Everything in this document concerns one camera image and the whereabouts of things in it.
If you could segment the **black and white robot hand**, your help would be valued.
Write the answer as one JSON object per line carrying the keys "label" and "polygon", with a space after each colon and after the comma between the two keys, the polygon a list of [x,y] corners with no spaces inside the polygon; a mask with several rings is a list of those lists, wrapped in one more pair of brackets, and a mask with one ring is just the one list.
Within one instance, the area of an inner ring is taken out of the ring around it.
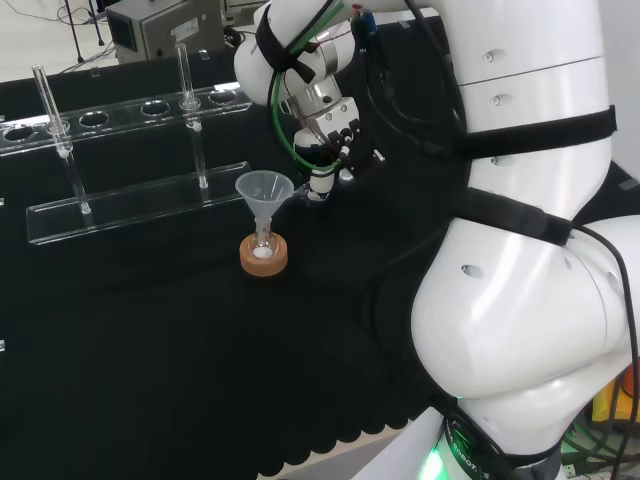
{"label": "black and white robot hand", "polygon": [[348,128],[331,132],[328,139],[306,127],[295,134],[293,147],[309,164],[319,167],[335,164],[330,171],[310,170],[303,165],[309,179],[300,190],[311,204],[326,202],[334,191],[353,186],[357,179],[386,160],[358,119]]}

